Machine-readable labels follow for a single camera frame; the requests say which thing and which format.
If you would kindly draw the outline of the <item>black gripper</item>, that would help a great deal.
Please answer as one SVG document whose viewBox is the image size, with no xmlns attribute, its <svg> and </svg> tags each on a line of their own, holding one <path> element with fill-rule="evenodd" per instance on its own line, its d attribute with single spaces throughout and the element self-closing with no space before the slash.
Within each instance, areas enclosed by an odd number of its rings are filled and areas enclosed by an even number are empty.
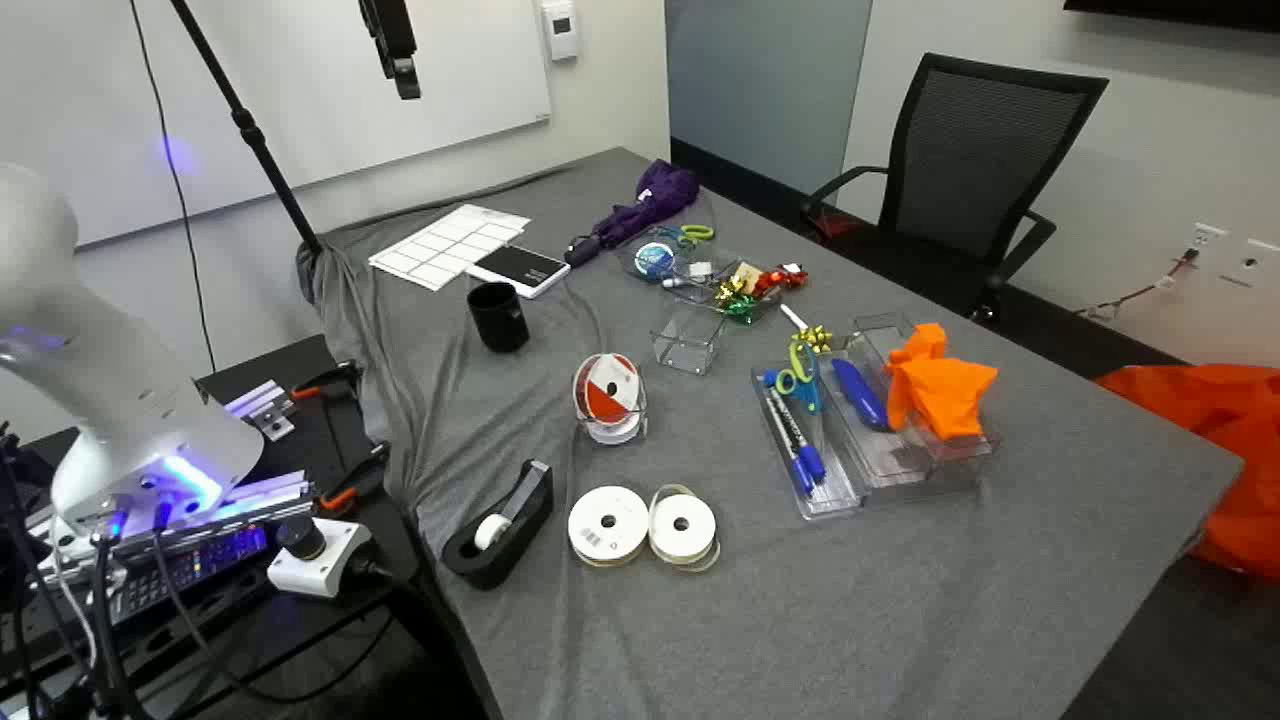
<svg viewBox="0 0 1280 720">
<path fill-rule="evenodd" d="M 378 73 L 395 82 L 401 99 L 418 95 L 416 32 L 404 0 L 361 0 L 363 29 L 374 43 Z"/>
</svg>

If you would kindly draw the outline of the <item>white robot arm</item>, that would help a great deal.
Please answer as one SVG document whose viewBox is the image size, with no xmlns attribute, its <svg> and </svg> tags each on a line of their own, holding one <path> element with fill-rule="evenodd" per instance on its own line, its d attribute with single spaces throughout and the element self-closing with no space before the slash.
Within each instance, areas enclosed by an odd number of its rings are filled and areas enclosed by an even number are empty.
<svg viewBox="0 0 1280 720">
<path fill-rule="evenodd" d="M 59 186 L 0 167 L 5 366 L 80 427 L 51 475 L 51 511 L 83 536 L 116 511 L 212 511 L 255 469 L 265 434 L 202 400 L 165 339 L 80 280 L 76 231 Z"/>
</svg>

